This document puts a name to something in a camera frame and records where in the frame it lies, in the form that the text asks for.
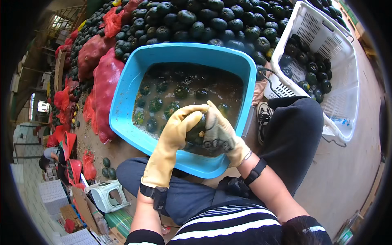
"blue plastic tub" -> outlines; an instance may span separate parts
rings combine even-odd
[[[245,53],[208,44],[168,43],[142,46],[136,49],[125,64],[118,81],[110,109],[111,129],[140,151],[151,155],[157,140],[138,129],[132,123],[136,94],[148,67],[155,63],[185,62],[207,65],[230,71],[244,82],[243,99],[236,126],[241,136],[252,103],[256,81],[256,65]],[[221,175],[229,160],[223,154],[211,158],[186,151],[177,152],[176,168],[204,179]]]

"wrist strap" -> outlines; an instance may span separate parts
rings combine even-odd
[[[253,181],[255,181],[255,179],[260,176],[265,166],[267,166],[267,162],[264,159],[260,159],[254,169],[250,171],[249,176],[244,180],[244,183],[249,186]]]

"muddy water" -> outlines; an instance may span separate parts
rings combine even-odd
[[[162,81],[167,83],[167,89],[164,92],[157,92],[157,84]],[[142,95],[140,92],[146,94],[143,88],[149,86],[147,95]],[[174,91],[178,85],[188,85],[189,93],[186,98],[179,99],[174,96]],[[193,104],[206,104],[207,100],[211,100],[216,106],[221,103],[228,105],[227,120],[234,127],[242,102],[243,82],[241,78],[231,72],[221,69],[208,67],[204,65],[191,63],[162,63],[154,64],[147,70],[143,77],[141,87],[134,106],[133,115],[140,112],[143,114],[143,123],[137,124],[135,117],[132,117],[133,124],[141,130],[154,138],[159,138],[161,127],[167,123],[164,111],[171,102],[177,102],[180,107]],[[199,100],[196,98],[196,90],[204,88],[208,96],[205,99]],[[149,104],[154,97],[159,96],[162,99],[162,108],[155,113],[149,111]],[[138,107],[138,99],[142,98],[145,101],[143,107]],[[154,132],[148,132],[146,128],[147,121],[150,118],[156,119],[158,125]],[[204,155],[217,156],[219,153],[210,153],[208,150],[200,146],[187,144],[186,151]]]

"white plastic stool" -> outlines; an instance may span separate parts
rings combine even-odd
[[[117,202],[116,199],[110,197],[109,192],[113,190],[117,190],[120,194],[121,204]],[[131,205],[131,203],[126,200],[124,192],[122,191],[122,185],[118,180],[108,180],[95,187],[91,187],[91,194],[97,208],[105,213],[114,212],[125,206]]]

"hair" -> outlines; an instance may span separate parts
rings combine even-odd
[[[41,159],[38,162],[38,165],[44,172],[46,172],[46,168],[49,166],[49,159],[42,155]]]
[[[320,245],[321,237],[314,232],[304,232],[309,228],[301,217],[282,224],[283,245]]]

